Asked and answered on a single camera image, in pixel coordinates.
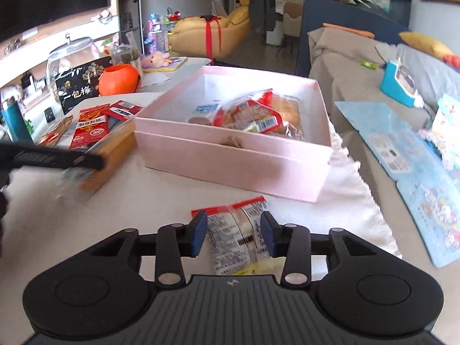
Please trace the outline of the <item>round cake clear wrapper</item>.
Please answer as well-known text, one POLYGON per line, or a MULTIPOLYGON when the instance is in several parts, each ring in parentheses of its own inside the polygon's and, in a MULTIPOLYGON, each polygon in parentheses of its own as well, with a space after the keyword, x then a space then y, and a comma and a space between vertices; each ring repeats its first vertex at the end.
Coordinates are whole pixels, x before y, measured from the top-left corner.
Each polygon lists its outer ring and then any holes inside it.
POLYGON ((272 131, 273 134, 303 140, 298 99, 274 94, 271 98, 270 108, 277 111, 282 119, 281 125, 272 131))

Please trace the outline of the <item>long bread clear wrapper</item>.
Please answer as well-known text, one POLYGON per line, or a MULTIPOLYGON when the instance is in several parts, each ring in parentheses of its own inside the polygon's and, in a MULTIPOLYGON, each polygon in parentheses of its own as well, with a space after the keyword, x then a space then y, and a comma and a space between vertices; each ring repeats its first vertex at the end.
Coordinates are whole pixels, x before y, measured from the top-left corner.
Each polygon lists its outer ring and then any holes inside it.
POLYGON ((66 170, 58 183, 57 198, 67 202, 88 200, 122 166, 137 147, 133 119, 119 122, 100 142, 89 148, 90 154, 103 158, 101 170, 75 167, 66 170))

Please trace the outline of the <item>pink plush toy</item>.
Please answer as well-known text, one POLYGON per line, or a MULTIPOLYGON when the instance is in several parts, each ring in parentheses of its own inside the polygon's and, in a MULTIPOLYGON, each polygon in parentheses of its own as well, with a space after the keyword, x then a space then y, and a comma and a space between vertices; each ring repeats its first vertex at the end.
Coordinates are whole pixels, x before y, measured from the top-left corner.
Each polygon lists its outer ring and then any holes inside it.
POLYGON ((144 69, 159 69, 168 67, 172 63, 169 53, 155 51, 150 55, 145 55, 142 58, 141 65, 144 69))

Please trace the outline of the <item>red spicy strip pack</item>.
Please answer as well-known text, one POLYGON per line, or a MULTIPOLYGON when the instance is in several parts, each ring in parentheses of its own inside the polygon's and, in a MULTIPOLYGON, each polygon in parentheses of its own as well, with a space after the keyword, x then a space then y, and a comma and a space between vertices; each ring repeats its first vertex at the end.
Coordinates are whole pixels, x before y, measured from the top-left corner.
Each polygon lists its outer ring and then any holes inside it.
POLYGON ((109 133, 105 110, 108 103, 80 111, 78 122, 69 148, 72 150, 99 142, 109 133))

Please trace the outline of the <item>red white label snack pack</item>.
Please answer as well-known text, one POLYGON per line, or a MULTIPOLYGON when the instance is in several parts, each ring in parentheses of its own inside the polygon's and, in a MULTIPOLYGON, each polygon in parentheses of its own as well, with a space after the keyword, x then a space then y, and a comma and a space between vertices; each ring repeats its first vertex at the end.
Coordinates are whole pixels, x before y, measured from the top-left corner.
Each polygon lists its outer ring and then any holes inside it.
POLYGON ((263 196, 229 206, 204 209, 214 271, 218 275, 277 275, 283 261, 271 258, 261 234, 267 211, 263 196))

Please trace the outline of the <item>cracker pack red ends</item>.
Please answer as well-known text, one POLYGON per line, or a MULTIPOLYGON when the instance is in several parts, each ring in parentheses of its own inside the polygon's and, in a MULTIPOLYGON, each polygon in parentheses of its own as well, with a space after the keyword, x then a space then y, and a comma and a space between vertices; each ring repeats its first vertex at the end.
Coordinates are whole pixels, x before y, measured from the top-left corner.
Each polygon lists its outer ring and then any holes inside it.
POLYGON ((47 147, 56 146, 58 141, 69 129, 69 126, 72 124, 72 122, 73 116, 71 115, 64 117, 60 121, 56 122, 47 130, 47 132, 44 135, 41 136, 41 138, 39 138, 38 145, 47 147))

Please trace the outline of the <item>teal thermos bottle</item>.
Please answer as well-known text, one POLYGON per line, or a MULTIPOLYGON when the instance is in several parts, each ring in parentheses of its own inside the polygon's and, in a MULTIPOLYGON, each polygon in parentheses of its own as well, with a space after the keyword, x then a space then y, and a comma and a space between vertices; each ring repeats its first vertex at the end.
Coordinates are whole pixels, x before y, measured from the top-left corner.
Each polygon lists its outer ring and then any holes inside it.
POLYGON ((24 122, 18 102, 10 97, 1 102, 2 117, 8 127, 11 140, 15 143, 32 143, 33 140, 24 122))

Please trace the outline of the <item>orange cushion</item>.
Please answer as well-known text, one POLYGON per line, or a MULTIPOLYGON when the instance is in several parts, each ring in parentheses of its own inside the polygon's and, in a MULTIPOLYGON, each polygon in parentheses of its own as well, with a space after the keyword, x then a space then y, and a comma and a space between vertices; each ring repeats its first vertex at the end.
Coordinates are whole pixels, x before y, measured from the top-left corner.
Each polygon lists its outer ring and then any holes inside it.
POLYGON ((450 67, 459 69, 460 68, 460 56, 459 55, 445 55, 443 57, 444 63, 448 64, 450 67))

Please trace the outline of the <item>orange pumpkin bucket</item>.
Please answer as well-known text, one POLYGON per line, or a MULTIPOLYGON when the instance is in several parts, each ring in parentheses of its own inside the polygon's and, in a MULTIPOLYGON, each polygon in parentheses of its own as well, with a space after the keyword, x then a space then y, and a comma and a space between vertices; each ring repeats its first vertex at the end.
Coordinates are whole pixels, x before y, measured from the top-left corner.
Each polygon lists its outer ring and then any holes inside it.
POLYGON ((141 87, 141 76, 132 65, 119 64, 107 67, 98 85, 102 97, 135 93, 141 87))

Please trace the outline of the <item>large red roast duck bag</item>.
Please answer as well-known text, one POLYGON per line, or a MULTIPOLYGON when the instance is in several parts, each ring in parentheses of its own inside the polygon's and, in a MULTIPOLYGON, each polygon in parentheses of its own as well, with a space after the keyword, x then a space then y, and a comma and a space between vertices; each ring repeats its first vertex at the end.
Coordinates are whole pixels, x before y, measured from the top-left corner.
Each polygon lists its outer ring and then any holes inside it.
POLYGON ((272 106, 274 101, 272 89, 243 95, 218 106, 211 125, 247 133, 283 134, 288 128, 288 122, 272 106))

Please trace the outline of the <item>blue white milk snack pack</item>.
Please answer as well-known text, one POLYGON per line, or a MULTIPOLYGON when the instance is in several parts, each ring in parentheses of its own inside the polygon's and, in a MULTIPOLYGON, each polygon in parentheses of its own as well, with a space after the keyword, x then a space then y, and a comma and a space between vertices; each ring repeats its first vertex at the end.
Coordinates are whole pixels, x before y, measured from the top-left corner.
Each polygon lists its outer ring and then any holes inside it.
POLYGON ((220 107, 219 103, 208 103, 198 105, 193 111, 193 115, 212 119, 220 107))

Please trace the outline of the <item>blue cabinet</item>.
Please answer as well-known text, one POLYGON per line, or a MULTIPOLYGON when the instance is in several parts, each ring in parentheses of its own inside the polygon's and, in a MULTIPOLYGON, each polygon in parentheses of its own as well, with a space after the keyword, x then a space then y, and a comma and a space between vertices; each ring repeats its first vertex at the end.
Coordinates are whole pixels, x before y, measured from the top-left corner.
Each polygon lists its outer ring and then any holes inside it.
POLYGON ((401 32, 409 31, 392 20, 355 5, 334 0, 304 0, 302 11, 301 37, 296 62, 296 75, 310 74, 310 42, 308 33, 323 28, 323 23, 345 26, 373 33, 378 41, 390 45, 402 43, 401 32))

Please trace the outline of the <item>dark coat on stand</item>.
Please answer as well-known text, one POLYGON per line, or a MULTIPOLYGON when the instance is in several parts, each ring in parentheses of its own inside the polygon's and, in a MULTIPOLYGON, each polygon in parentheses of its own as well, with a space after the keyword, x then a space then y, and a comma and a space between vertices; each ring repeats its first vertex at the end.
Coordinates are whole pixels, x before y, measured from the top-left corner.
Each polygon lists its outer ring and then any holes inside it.
POLYGON ((254 30, 273 31, 277 22, 276 0, 250 0, 249 17, 254 30))

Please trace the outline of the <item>small red sachet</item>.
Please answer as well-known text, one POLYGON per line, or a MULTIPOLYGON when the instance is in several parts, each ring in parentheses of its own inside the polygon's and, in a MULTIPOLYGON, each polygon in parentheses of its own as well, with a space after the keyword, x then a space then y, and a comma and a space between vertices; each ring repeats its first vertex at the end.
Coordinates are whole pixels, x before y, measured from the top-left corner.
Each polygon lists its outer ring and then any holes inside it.
POLYGON ((141 106, 129 103, 128 101, 117 101, 104 109, 104 114, 109 118, 125 122, 133 118, 142 109, 141 106))

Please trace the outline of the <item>pink gift box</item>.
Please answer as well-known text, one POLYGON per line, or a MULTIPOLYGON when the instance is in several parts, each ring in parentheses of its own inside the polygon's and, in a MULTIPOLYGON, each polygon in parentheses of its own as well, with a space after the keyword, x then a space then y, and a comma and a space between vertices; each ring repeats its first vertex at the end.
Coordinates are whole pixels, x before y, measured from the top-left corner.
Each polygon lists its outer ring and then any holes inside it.
POLYGON ((332 156, 319 83, 279 72, 203 66, 134 118, 146 167, 303 202, 316 202, 332 156), (302 140, 190 123, 200 107, 272 89, 299 103, 302 140))

